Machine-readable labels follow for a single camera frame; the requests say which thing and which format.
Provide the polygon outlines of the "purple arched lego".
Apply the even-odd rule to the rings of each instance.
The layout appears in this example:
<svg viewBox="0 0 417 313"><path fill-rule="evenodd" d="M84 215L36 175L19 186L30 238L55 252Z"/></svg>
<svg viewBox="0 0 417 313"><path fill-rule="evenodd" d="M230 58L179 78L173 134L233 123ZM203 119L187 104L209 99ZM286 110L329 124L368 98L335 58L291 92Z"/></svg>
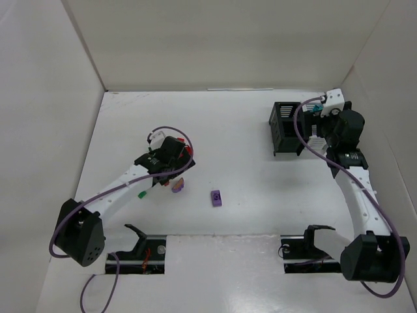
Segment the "purple arched lego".
<svg viewBox="0 0 417 313"><path fill-rule="evenodd" d="M173 193L178 193L184 188L184 178L181 177L171 188Z"/></svg>

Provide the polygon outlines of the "purple sloped lego brick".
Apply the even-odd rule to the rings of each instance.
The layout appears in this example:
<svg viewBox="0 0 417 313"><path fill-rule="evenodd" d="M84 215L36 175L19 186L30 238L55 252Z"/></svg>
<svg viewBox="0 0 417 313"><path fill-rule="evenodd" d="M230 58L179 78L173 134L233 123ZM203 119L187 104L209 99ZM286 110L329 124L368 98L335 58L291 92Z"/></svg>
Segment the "purple sloped lego brick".
<svg viewBox="0 0 417 313"><path fill-rule="evenodd" d="M210 198L213 207L221 207L222 206L222 196L220 190L212 190L210 192Z"/></svg>

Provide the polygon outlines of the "small teal lego cube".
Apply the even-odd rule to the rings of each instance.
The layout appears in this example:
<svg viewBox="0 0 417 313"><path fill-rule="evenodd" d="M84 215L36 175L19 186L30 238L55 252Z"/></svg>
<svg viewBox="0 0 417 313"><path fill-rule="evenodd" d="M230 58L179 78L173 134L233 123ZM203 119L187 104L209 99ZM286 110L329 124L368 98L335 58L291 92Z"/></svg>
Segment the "small teal lego cube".
<svg viewBox="0 0 417 313"><path fill-rule="evenodd" d="M315 115L319 115L319 114L321 114L323 108L324 108L323 104L315 104L314 107L311 109L311 111Z"/></svg>

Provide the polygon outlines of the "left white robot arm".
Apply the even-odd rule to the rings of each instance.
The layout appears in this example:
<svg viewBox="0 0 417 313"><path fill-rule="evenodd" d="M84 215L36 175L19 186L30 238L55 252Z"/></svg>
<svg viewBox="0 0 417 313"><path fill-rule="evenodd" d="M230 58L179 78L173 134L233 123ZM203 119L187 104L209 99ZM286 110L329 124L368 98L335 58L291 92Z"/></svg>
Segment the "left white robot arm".
<svg viewBox="0 0 417 313"><path fill-rule="evenodd" d="M119 210L140 193L165 185L195 165L189 138L166 136L158 144L92 198L62 204L49 243L52 257L71 258L82 267L91 265L105 251L105 225Z"/></svg>

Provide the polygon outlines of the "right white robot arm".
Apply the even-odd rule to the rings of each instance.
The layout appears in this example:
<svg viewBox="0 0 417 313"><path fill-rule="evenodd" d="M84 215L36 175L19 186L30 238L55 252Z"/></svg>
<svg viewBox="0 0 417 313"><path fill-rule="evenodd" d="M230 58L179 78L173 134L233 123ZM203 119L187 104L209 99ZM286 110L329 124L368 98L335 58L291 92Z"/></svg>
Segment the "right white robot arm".
<svg viewBox="0 0 417 313"><path fill-rule="evenodd" d="M314 245L340 264L349 281L400 284L410 244L383 213L371 189L368 163L358 148L365 125L363 116L344 107L319 112L305 112L298 107L294 126L303 145L313 125L327 144L326 154L316 156L328 164L340 187L354 230L354 239L348 241L334 228L320 227L314 232Z"/></svg>

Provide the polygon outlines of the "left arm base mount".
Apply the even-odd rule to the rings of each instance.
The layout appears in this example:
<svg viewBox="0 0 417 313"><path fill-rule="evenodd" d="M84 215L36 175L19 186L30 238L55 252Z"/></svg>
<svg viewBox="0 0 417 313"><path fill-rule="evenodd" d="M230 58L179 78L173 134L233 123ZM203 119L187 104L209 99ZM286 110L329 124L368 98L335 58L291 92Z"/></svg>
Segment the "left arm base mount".
<svg viewBox="0 0 417 313"><path fill-rule="evenodd" d="M147 235L131 224L110 231L105 240L105 274L162 275L166 245L166 235Z"/></svg>

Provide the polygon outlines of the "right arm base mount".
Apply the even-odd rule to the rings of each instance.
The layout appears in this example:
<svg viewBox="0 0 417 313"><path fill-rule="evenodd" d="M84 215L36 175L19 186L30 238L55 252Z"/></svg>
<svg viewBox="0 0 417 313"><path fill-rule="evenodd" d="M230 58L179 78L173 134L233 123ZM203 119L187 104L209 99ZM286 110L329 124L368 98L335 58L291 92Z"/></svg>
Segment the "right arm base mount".
<svg viewBox="0 0 417 313"><path fill-rule="evenodd" d="M338 261L314 243L318 231L336 229L331 226L309 225L302 235L281 235L278 256L283 260L285 274L341 273Z"/></svg>

